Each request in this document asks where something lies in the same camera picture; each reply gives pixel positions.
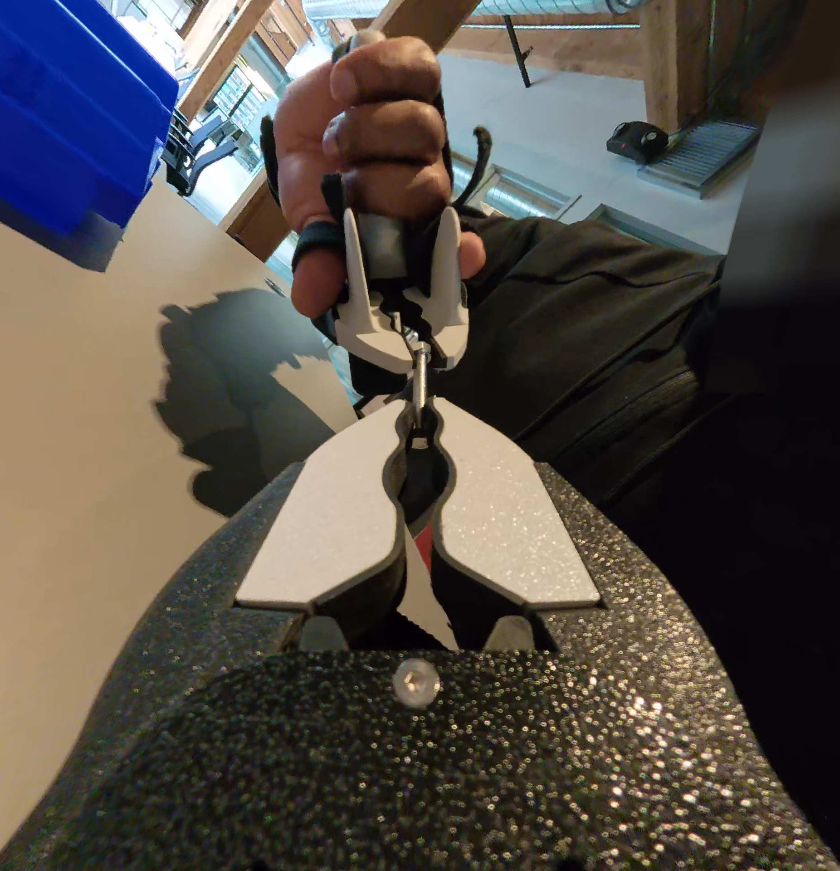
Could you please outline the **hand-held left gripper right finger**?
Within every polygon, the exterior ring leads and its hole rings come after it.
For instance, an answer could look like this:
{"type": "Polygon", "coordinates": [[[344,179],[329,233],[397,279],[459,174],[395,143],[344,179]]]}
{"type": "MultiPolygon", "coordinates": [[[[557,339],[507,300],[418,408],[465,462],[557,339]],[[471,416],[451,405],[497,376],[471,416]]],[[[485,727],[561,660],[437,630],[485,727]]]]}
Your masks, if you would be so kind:
{"type": "Polygon", "coordinates": [[[447,467],[433,510],[431,583],[462,649],[483,648],[502,617],[541,626],[546,612],[601,597],[534,461],[453,403],[430,400],[447,467]]]}

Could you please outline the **person's right hand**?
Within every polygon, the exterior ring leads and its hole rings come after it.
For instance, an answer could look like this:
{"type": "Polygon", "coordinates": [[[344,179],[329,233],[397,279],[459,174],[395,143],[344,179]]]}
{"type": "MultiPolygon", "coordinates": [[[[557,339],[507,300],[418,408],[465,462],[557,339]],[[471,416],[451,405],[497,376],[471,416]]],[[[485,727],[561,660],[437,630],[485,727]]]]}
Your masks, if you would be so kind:
{"type": "Polygon", "coordinates": [[[347,204],[422,226],[450,199],[445,122],[433,102],[436,53],[420,38],[386,38],[351,49],[292,82],[269,135],[278,201],[291,231],[334,223],[323,177],[342,177],[347,204]]]}

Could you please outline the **person's dark jacket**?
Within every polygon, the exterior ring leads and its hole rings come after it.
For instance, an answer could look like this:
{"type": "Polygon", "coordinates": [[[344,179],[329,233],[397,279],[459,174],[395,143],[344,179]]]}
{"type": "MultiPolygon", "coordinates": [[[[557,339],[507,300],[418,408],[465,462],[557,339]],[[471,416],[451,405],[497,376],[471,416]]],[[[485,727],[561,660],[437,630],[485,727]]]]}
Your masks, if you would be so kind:
{"type": "Polygon", "coordinates": [[[677,588],[840,855],[840,379],[718,389],[721,274],[520,435],[677,588]]]}

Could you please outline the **silver ventilation duct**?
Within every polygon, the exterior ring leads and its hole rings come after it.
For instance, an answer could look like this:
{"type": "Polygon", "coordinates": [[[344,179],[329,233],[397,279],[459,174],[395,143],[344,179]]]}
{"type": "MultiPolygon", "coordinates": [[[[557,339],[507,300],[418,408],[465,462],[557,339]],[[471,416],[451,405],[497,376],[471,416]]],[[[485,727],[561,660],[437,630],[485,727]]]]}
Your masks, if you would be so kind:
{"type": "MultiPolygon", "coordinates": [[[[479,1],[480,16],[625,15],[646,1],[479,1]]],[[[302,1],[308,20],[375,18],[387,1],[302,1]]]]}
{"type": "Polygon", "coordinates": [[[486,216],[502,215],[516,220],[545,217],[559,221],[579,199],[580,195],[560,193],[490,164],[465,203],[486,216]]]}

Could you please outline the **person's right forearm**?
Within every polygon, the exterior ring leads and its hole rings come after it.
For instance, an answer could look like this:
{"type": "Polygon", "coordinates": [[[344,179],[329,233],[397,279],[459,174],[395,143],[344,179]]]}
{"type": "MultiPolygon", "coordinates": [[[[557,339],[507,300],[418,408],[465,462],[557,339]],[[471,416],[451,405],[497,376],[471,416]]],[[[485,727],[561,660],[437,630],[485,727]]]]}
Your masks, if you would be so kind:
{"type": "Polygon", "coordinates": [[[467,281],[469,342],[436,392],[505,431],[533,425],[665,321],[689,313],[724,255],[653,245],[598,221],[462,216],[486,262],[467,281]]]}

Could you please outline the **metal vent grille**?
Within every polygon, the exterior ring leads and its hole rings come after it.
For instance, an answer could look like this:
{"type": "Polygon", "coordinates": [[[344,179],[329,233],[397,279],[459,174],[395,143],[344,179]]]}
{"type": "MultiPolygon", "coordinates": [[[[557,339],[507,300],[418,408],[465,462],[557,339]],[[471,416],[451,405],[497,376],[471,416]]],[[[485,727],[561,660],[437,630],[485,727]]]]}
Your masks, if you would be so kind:
{"type": "Polygon", "coordinates": [[[757,125],[706,122],[677,136],[637,177],[703,200],[752,154],[760,136],[757,125]]]}

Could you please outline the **black ceiling device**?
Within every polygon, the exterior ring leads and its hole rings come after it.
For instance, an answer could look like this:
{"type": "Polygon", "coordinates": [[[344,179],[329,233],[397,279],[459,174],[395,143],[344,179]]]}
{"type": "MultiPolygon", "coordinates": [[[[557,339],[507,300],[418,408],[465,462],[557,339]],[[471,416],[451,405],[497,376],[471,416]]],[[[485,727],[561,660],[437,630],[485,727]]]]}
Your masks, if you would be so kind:
{"type": "Polygon", "coordinates": [[[606,149],[640,166],[654,163],[666,151],[669,135],[656,125],[644,121],[624,122],[606,141],[606,149]]]}

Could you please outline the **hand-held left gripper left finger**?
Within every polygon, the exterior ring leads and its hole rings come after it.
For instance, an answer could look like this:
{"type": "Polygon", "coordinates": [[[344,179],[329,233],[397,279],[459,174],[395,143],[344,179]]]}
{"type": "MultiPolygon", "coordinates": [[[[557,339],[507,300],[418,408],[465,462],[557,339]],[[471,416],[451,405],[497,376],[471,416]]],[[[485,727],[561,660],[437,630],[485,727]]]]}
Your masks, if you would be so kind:
{"type": "Polygon", "coordinates": [[[331,617],[349,642],[396,610],[406,576],[410,404],[396,400],[317,449],[241,581],[241,607],[331,617]]]}

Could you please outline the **silver bolt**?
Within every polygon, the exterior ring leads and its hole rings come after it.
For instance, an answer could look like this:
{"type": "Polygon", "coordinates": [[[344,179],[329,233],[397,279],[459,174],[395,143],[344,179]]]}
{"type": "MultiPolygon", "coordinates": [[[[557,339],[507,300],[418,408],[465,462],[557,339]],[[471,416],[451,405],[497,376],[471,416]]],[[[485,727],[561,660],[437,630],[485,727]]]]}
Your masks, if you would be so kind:
{"type": "Polygon", "coordinates": [[[411,446],[416,450],[426,450],[434,443],[438,418],[434,407],[429,407],[429,378],[431,350],[427,343],[420,343],[413,354],[412,377],[412,435],[411,446]]]}

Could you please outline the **group of black chairs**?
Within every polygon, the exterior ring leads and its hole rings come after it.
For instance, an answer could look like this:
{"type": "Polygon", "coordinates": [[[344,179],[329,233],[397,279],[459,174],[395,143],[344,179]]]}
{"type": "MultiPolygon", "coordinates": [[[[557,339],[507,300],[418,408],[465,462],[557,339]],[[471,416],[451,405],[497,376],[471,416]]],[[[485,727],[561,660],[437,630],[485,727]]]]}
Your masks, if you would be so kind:
{"type": "Polygon", "coordinates": [[[230,157],[240,147],[240,129],[218,112],[196,130],[181,112],[171,119],[162,162],[166,182],[183,198],[191,196],[201,174],[223,158],[230,157]]]}

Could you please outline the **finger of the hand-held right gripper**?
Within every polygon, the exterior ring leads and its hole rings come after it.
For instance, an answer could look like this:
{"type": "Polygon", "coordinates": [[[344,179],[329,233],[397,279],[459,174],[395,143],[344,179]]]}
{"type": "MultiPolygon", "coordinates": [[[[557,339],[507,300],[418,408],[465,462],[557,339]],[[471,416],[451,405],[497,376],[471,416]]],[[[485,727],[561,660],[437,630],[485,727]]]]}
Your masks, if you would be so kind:
{"type": "Polygon", "coordinates": [[[437,371],[453,369],[462,360],[469,336],[469,311],[459,267],[461,229],[452,206],[441,213],[429,261],[428,292],[417,292],[422,319],[428,326],[437,371]]]}
{"type": "Polygon", "coordinates": [[[349,354],[390,373],[409,373],[412,359],[402,334],[381,310],[382,294],[369,289],[369,277],[407,276],[401,229],[379,215],[343,214],[348,297],[341,304],[341,345],[349,354]]]}

